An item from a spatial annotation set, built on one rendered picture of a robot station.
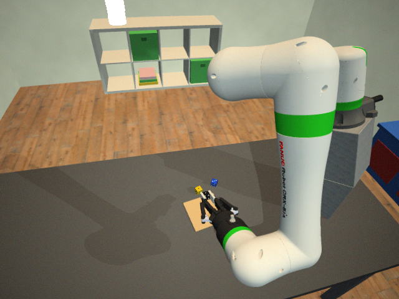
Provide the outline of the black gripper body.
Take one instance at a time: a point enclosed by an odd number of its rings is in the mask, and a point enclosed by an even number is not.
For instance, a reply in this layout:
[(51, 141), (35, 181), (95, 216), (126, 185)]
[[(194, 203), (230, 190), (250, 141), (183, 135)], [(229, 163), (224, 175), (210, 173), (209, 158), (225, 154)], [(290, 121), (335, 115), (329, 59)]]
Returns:
[(217, 216), (212, 212), (209, 217), (209, 220), (212, 221), (209, 223), (213, 225), (215, 230), (217, 230), (218, 226), (220, 225), (220, 223), (223, 220), (231, 217), (231, 214), (233, 214), (233, 213), (231, 213), (232, 211), (228, 211), (228, 210), (223, 211), (223, 212), (221, 210), (218, 210), (218, 212), (219, 212), (219, 214), (217, 214)]

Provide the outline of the black die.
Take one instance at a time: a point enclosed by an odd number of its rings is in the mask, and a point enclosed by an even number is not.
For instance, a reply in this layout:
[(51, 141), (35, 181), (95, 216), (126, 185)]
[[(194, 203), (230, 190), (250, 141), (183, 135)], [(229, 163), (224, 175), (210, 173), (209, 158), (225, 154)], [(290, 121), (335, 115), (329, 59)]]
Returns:
[(204, 194), (204, 196), (207, 198), (207, 200), (210, 199), (210, 195), (209, 195), (209, 192), (208, 192), (208, 191), (203, 192), (203, 194)]

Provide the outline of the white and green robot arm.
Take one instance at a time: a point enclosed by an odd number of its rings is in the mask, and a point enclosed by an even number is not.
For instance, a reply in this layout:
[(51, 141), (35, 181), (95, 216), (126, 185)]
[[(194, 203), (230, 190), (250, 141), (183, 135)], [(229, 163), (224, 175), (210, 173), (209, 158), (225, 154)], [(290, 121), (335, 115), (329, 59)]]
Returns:
[(257, 237), (234, 215), (216, 230), (234, 276), (244, 285), (261, 287), (319, 260), (332, 130), (355, 128), (365, 118), (376, 117), (375, 102), (383, 100), (382, 95), (364, 96), (366, 68), (364, 48), (332, 47), (318, 37), (228, 47), (211, 59), (208, 84), (219, 98), (274, 100), (281, 171), (279, 230)]

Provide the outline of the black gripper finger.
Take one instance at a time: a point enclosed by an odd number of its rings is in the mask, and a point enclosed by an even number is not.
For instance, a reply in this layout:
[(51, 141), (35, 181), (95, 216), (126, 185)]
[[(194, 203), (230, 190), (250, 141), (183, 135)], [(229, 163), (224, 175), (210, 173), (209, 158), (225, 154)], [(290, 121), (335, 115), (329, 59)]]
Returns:
[(210, 199), (213, 202), (213, 204), (215, 204), (217, 210), (221, 210), (222, 212), (228, 210), (234, 212), (234, 215), (238, 215), (238, 207), (233, 206), (222, 197), (219, 199), (216, 198), (210, 190), (208, 192), (210, 195)]
[(202, 202), (200, 203), (200, 208), (201, 208), (201, 223), (205, 224), (205, 222), (212, 222), (209, 220), (209, 217), (206, 215), (205, 209), (211, 214), (212, 212), (217, 215), (219, 212), (212, 207), (212, 205), (208, 202), (207, 198), (204, 196), (204, 194), (201, 192), (200, 197)]

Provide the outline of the orange flat square mat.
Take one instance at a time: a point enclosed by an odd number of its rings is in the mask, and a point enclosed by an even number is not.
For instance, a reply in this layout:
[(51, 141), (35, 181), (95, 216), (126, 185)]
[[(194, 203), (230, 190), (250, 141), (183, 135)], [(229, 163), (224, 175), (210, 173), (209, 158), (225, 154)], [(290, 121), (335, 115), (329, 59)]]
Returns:
[[(200, 208), (200, 203), (202, 202), (201, 198), (193, 199), (188, 202), (184, 202), (184, 207), (189, 215), (189, 218), (191, 220), (191, 223), (195, 229), (195, 231), (200, 231), (205, 228), (213, 226), (209, 222), (205, 222), (205, 224), (201, 223), (201, 208)], [(216, 208), (216, 206), (212, 203), (212, 201), (209, 199), (208, 202), (212, 205), (213, 208)], [(206, 210), (205, 208), (206, 215), (210, 217), (210, 213)]]

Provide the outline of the yellow die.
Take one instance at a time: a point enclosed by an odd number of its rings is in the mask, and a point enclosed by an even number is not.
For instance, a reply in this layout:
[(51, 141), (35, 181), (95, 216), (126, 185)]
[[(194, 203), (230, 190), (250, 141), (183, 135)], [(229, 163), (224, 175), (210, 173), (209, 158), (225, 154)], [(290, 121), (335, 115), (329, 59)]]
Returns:
[(200, 186), (198, 186), (198, 187), (195, 188), (195, 192), (197, 194), (200, 194), (201, 192), (203, 192), (203, 189)]

